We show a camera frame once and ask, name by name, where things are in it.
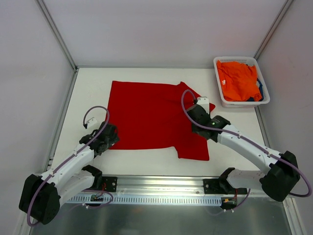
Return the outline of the red polo shirt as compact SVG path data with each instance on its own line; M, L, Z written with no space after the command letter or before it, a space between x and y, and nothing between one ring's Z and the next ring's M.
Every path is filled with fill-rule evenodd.
M109 122L117 127L120 140L114 150L146 150L174 147L179 158L208 161L207 140L192 132L183 109L194 98L189 87L177 85L113 81L108 102Z

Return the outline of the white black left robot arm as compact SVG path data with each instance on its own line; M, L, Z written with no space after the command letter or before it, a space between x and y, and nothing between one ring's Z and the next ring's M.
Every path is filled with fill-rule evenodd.
M119 141L115 125L102 122L99 129L83 136L73 152L58 166L35 175L24 182L19 209L30 219L48 224L61 206L82 191L95 192L95 202L101 202L103 194L116 192L117 177L105 177L91 162Z

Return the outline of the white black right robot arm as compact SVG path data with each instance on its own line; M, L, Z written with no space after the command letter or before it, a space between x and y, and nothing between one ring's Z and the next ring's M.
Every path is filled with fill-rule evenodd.
M231 193L235 188L261 189L271 199L282 202L300 180L296 156L280 153L259 145L242 134L229 120L210 114L200 105L187 109L192 131L206 140L222 144L253 163L258 170L239 170L230 167L220 176L219 188Z

